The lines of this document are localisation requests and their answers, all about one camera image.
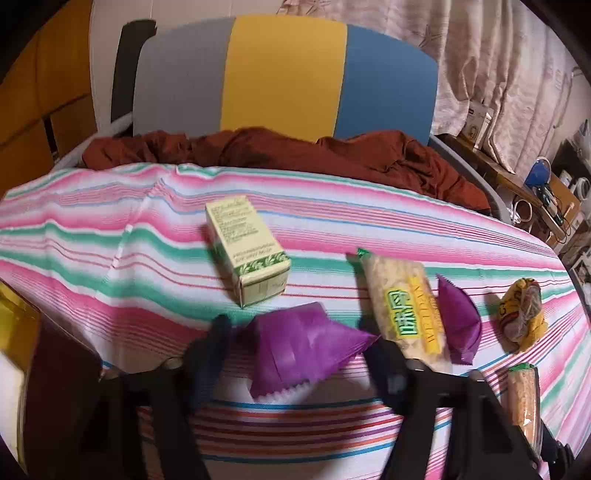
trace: cardboard box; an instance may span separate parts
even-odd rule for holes
[[[492,114],[492,108],[470,100],[466,124],[462,128],[462,136],[478,150],[482,146],[486,130],[491,123]]]
[[[245,195],[205,205],[216,252],[232,274],[241,307],[285,290],[291,261]]]

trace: beige curtain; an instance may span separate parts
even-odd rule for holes
[[[457,135],[470,99],[491,106],[484,150],[522,178],[541,152],[574,65],[519,0],[285,0],[280,13],[351,23],[420,48],[439,64],[431,133]]]

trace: chair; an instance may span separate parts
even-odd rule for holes
[[[185,25],[143,45],[133,111],[62,158],[79,163],[92,138],[162,129],[190,137],[263,126],[315,141],[398,129],[434,148],[480,187],[492,214],[504,202],[461,157],[430,135],[437,64],[372,30],[309,17],[246,15]]]

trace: purple wrapped candy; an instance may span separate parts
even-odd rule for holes
[[[242,340],[256,349],[251,385],[256,398],[329,377],[377,337],[333,322],[315,302],[257,315]]]
[[[482,319],[470,297],[438,275],[439,313],[445,328],[449,356],[454,364],[472,365],[482,336]]]

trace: brown cloth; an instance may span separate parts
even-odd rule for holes
[[[157,131],[135,137],[98,138],[82,158],[93,170],[151,162],[323,173],[413,190],[487,215],[491,209],[480,188],[432,148],[397,130],[344,141],[323,137],[315,144],[265,128],[224,130],[199,138]]]

